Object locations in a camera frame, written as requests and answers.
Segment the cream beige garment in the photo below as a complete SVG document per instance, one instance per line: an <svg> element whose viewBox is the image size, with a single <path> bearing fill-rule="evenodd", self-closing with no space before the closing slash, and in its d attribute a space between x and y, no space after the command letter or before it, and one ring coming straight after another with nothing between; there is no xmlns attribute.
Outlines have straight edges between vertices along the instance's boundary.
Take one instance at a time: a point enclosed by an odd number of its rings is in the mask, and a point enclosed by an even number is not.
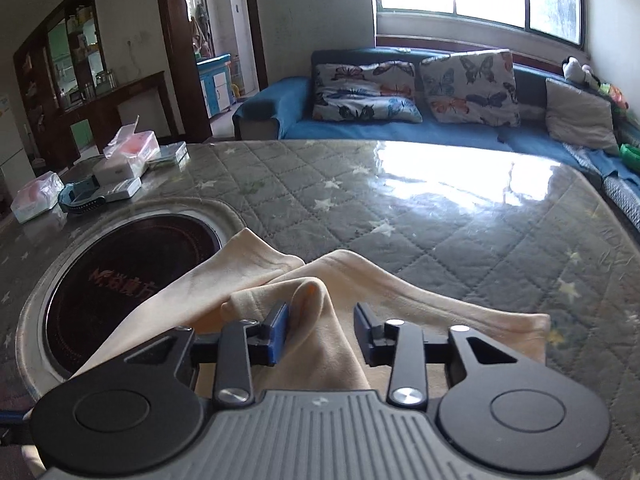
<svg viewBox="0 0 640 480"><path fill-rule="evenodd" d="M81 367L88 372L175 326L216 333L240 318L263 320L280 301L290 307L283 359L253 370L254 389L386 389L388 374L363 362L352 309L368 304L443 335L466 325L539 363L546 359L549 315L484 308L413 286L349 250L311 261L278 252L249 229L218 254L137 306Z"/></svg>

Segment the round black induction cooktop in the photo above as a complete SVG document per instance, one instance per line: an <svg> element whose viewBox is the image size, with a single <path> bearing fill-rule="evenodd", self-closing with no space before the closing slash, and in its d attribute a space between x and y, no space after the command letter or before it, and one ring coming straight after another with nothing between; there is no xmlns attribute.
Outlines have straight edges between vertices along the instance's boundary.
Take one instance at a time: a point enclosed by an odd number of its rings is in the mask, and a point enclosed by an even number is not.
<svg viewBox="0 0 640 480"><path fill-rule="evenodd" d="M75 374L132 310L220 248L215 230L186 214L153 214L100 236L48 300L43 342L53 368Z"/></svg>

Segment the stack of green booklets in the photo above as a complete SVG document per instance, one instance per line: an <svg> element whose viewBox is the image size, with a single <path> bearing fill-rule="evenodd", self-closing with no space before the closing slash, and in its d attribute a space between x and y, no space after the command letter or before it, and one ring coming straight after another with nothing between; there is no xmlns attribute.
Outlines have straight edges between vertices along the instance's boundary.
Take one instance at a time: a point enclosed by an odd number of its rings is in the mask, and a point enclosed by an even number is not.
<svg viewBox="0 0 640 480"><path fill-rule="evenodd" d="M162 145L158 153L146 162L149 169L165 166L176 166L188 154L186 142Z"/></svg>

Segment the pink tissue pack far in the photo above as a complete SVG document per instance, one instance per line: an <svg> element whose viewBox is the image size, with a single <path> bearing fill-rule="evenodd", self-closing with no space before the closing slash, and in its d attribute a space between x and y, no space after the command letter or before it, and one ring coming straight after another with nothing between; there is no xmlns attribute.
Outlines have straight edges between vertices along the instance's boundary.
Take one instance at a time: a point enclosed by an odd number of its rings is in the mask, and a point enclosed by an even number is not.
<svg viewBox="0 0 640 480"><path fill-rule="evenodd" d="M103 154L106 158L125 157L145 164L160 152L160 144L153 130L137 132L139 119L140 117L137 117L131 124L119 128L104 148Z"/></svg>

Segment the pink tissue pack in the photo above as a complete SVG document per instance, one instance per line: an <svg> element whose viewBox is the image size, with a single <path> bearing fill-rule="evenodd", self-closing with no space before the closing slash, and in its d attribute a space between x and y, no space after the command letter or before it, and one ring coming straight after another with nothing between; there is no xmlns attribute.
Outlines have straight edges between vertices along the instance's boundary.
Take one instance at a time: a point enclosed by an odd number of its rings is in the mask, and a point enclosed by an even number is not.
<svg viewBox="0 0 640 480"><path fill-rule="evenodd" d="M145 164L160 152L160 144L153 130L137 132L139 119L140 117L137 117L131 124L119 128L104 148L103 154L106 158L125 157Z"/></svg>
<svg viewBox="0 0 640 480"><path fill-rule="evenodd" d="M58 174L48 171L25 184L16 194L11 210L16 221L24 224L58 203L64 184Z"/></svg>

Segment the blue corner sofa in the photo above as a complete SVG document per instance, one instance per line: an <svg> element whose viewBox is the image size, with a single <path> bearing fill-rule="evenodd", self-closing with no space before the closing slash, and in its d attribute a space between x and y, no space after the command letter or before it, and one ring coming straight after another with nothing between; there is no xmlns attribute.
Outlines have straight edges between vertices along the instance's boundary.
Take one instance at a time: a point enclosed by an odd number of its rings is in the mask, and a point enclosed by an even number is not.
<svg viewBox="0 0 640 480"><path fill-rule="evenodd" d="M316 100L317 67L321 64L371 65L388 61L410 63L415 70L437 51L401 48L319 50L311 55L311 75L275 82L246 100L234 113L239 140L377 140L484 148L550 158L582 172L634 225L639 224L639 176L616 155L588 148L573 148L552 139L544 124L548 104L546 81L561 77L545 70L514 64L515 90L521 125L491 127L483 124L443 124L422 96L416 104L420 122L353 120L322 122L312 118Z"/></svg>

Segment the pink tissue pack near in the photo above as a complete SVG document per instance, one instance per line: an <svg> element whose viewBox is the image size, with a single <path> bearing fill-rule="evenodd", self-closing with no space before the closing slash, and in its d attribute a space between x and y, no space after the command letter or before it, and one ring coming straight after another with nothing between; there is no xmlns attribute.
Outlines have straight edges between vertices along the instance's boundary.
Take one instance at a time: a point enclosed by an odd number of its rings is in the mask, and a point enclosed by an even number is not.
<svg viewBox="0 0 640 480"><path fill-rule="evenodd" d="M25 184L16 194L11 210L16 221L24 224L58 203L64 184L58 174L48 171Z"/></svg>

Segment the left butterfly pillow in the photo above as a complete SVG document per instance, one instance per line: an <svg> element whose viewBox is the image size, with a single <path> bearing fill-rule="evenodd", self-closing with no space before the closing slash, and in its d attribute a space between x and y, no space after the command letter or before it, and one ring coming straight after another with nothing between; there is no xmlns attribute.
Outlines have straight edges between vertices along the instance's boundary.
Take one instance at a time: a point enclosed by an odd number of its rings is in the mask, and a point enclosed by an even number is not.
<svg viewBox="0 0 640 480"><path fill-rule="evenodd" d="M314 109L320 122L412 122L416 106L416 70L405 61L369 65L318 64L314 68Z"/></svg>

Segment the butterfly pillow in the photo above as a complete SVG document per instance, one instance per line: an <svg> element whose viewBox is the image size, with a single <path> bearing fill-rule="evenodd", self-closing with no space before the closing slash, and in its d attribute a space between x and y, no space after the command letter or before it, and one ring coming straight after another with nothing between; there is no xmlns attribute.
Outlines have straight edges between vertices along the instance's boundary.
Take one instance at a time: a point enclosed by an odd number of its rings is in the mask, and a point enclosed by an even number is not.
<svg viewBox="0 0 640 480"><path fill-rule="evenodd" d="M521 122L510 50L424 58L420 76L426 104L439 122L491 127Z"/></svg>
<svg viewBox="0 0 640 480"><path fill-rule="evenodd" d="M314 109L320 122L412 122L416 106L416 70L405 61L369 65L318 64L314 68Z"/></svg>

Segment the right butterfly pillow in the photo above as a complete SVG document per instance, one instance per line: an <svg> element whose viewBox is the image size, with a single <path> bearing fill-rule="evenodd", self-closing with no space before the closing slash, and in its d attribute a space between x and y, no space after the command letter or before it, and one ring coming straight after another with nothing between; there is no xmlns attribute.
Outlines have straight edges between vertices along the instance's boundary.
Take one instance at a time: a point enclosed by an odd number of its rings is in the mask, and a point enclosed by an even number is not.
<svg viewBox="0 0 640 480"><path fill-rule="evenodd" d="M424 58L420 76L426 104L439 122L491 127L521 122L510 50Z"/></svg>

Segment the grey plain cushion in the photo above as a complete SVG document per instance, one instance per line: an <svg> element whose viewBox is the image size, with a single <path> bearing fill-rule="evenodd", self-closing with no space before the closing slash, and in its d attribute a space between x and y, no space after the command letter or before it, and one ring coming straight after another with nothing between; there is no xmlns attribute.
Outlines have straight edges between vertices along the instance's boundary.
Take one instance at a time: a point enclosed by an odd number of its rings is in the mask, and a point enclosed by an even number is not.
<svg viewBox="0 0 640 480"><path fill-rule="evenodd" d="M566 144L618 152L611 104L593 94L546 79L546 127L550 136Z"/></svg>

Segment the white refrigerator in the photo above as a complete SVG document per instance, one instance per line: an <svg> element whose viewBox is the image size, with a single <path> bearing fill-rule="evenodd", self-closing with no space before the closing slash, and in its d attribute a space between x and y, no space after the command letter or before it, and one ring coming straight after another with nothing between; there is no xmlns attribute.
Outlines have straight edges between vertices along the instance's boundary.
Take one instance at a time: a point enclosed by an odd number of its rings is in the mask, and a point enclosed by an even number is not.
<svg viewBox="0 0 640 480"><path fill-rule="evenodd" d="M9 200L13 200L17 192L35 175L6 94L1 96L0 162L2 188L8 194Z"/></svg>

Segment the dark wooden display cabinet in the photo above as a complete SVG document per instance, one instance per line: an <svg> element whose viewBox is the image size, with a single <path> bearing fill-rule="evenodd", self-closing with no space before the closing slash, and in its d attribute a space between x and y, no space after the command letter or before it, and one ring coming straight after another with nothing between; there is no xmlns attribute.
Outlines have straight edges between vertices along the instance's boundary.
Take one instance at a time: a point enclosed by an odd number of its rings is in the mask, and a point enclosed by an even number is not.
<svg viewBox="0 0 640 480"><path fill-rule="evenodd" d="M49 169L80 159L73 125L86 122L90 143L103 150L122 124L119 107L149 91L160 98L168 136L178 138L163 72L121 84L107 68L96 0L63 0L15 51L13 63L29 131Z"/></svg>

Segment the green plastic toy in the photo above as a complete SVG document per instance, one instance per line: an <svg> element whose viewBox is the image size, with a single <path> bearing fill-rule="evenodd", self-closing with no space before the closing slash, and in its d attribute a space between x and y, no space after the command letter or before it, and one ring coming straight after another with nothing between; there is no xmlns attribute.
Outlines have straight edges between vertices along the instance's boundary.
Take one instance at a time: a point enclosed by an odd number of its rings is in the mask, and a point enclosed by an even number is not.
<svg viewBox="0 0 640 480"><path fill-rule="evenodd" d="M640 148L624 143L620 146L620 159L635 174L640 174Z"/></svg>

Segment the dark wooden door frame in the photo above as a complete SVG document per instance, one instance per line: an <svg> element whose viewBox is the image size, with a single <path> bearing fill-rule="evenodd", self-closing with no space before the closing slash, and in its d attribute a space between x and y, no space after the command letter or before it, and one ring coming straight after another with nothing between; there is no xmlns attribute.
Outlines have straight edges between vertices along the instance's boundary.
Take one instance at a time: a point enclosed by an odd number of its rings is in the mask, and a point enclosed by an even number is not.
<svg viewBox="0 0 640 480"><path fill-rule="evenodd" d="M258 2L257 0L246 0L246 2L258 88L264 90L268 86L268 75ZM198 70L190 46L191 34L186 16L186 0L157 0L157 3L160 9L160 22L171 81L186 132L186 140L190 143L204 142L212 135L212 128L206 115L204 96L198 82Z"/></svg>

